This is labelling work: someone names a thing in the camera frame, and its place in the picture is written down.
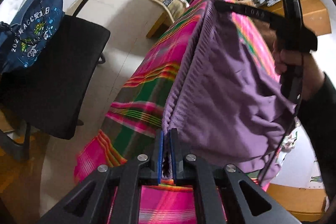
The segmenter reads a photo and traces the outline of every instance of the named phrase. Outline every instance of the human hand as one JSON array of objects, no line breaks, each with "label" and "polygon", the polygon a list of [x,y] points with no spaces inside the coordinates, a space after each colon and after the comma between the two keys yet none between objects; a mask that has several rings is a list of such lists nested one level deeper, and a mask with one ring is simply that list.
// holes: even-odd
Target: human hand
[{"label": "human hand", "polygon": [[273,58],[275,61],[275,72],[279,75],[287,71],[287,65],[302,65],[303,55],[303,81],[302,99],[309,100],[323,86],[325,75],[318,67],[313,56],[309,53],[294,52],[288,50],[278,51],[278,41],[273,45]]}]

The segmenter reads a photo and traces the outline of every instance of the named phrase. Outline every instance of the black sleeve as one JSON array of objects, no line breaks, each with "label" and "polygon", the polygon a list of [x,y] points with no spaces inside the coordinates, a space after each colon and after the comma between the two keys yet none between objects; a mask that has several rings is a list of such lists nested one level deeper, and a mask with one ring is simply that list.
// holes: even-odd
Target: black sleeve
[{"label": "black sleeve", "polygon": [[318,93],[302,102],[298,118],[315,150],[325,191],[332,201],[336,194],[336,90],[327,75]]}]

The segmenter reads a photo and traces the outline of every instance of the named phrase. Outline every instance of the brown box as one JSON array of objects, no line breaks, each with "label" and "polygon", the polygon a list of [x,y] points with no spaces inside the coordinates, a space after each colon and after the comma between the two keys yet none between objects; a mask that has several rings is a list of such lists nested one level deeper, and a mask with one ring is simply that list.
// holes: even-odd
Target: brown box
[{"label": "brown box", "polygon": [[[320,0],[300,0],[303,14],[303,22],[307,28],[316,35],[331,33],[330,19],[327,8]],[[284,16],[282,1],[270,7],[262,6],[262,9]]]}]

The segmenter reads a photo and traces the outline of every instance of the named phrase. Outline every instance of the black chair seat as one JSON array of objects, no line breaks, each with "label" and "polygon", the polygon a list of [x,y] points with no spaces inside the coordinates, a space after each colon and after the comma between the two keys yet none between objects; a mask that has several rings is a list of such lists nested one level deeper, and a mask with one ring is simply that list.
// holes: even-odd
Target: black chair seat
[{"label": "black chair seat", "polygon": [[2,75],[1,103],[45,133],[72,138],[90,78],[109,37],[104,27],[65,15],[33,66]]}]

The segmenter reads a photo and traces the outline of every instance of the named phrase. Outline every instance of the purple garment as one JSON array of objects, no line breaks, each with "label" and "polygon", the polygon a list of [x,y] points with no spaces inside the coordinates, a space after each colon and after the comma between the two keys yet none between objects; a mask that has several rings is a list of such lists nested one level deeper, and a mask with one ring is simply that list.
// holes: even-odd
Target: purple garment
[{"label": "purple garment", "polygon": [[[239,42],[231,14],[217,12],[210,1],[167,98],[163,132],[177,128],[196,155],[248,173],[264,168],[291,123],[293,108],[280,84]],[[272,163],[265,179],[279,170]]]}]

